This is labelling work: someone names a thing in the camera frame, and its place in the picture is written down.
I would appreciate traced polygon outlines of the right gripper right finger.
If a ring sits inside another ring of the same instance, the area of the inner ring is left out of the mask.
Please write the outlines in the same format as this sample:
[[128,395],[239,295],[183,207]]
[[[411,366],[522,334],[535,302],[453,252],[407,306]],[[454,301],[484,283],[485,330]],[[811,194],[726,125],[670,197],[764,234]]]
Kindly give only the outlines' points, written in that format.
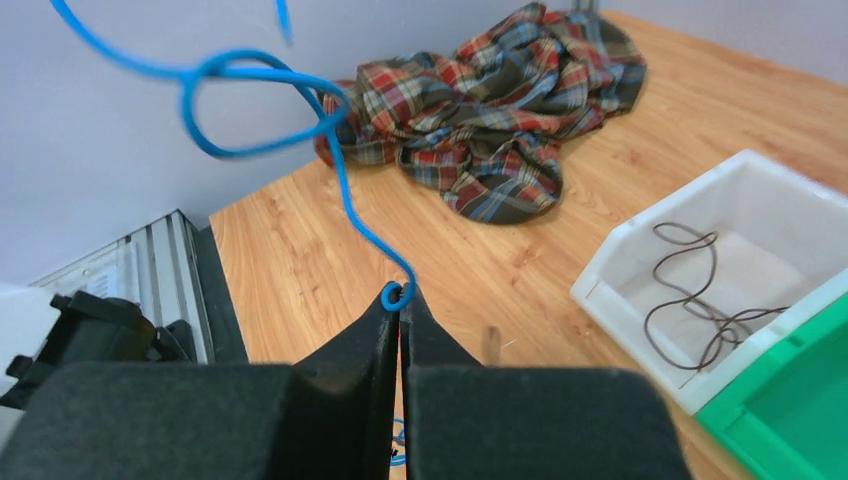
[[688,479],[669,409],[640,373],[490,367],[420,290],[399,313],[411,479]]

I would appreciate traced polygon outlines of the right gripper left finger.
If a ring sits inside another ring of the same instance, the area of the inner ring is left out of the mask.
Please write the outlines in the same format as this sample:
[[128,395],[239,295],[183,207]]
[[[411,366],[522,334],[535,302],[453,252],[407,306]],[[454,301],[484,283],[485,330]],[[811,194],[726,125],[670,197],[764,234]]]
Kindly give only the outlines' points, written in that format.
[[286,364],[102,361],[35,391],[5,479],[384,479],[398,317],[380,302]]

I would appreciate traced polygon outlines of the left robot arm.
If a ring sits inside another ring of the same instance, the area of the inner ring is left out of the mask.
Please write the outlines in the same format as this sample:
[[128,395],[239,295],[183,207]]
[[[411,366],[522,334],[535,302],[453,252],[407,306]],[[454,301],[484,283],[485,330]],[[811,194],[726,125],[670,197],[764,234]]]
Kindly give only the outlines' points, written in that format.
[[127,299],[3,283],[1,443],[7,443],[35,391],[66,365],[197,360],[192,329],[182,319],[156,326]]

